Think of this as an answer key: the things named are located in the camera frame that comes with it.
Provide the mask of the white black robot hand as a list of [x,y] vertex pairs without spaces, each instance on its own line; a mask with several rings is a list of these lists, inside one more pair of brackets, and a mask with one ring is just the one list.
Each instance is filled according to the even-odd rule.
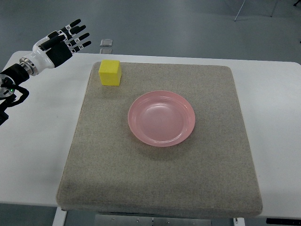
[[80,25],[80,22],[77,19],[37,41],[32,52],[22,57],[19,64],[29,75],[35,76],[45,69],[57,68],[65,63],[91,44],[91,41],[86,40],[89,33],[83,33],[86,26]]

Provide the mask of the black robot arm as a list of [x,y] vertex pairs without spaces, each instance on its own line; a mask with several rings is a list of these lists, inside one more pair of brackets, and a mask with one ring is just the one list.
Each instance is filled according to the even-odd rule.
[[0,124],[2,125],[9,115],[5,113],[7,108],[22,103],[28,96],[29,91],[20,86],[30,77],[27,67],[20,63],[14,64],[0,73]]

